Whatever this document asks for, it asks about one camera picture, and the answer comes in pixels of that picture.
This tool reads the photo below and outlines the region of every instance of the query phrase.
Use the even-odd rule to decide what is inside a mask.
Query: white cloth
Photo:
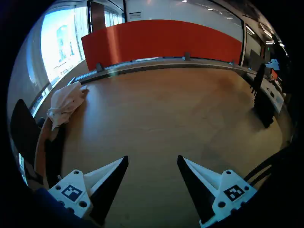
[[[47,116],[53,122],[52,130],[63,123],[68,123],[71,114],[84,101],[83,89],[80,82],[74,82],[66,87],[57,90],[51,98],[51,108]]]

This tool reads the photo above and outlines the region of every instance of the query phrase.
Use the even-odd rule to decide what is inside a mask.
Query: building outside window
[[[76,8],[49,13],[41,30],[41,53],[51,85],[81,60],[75,25]]]

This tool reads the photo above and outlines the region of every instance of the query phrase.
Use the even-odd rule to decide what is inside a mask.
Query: desk
[[[277,122],[263,127],[247,82],[231,70],[150,70],[86,85],[67,124],[62,177],[129,156],[105,227],[196,227],[179,154],[245,176],[282,143]]]

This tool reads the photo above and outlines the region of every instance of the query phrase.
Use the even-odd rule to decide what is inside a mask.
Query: black chair
[[[21,156],[34,166],[36,145],[41,128],[36,124],[30,110],[22,99],[19,99],[13,110],[10,122],[11,136]]]

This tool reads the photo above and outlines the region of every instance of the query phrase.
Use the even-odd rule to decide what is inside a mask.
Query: orange partition
[[[242,43],[206,26],[172,20],[123,23],[82,37],[89,70],[150,57],[184,56],[239,63]]]

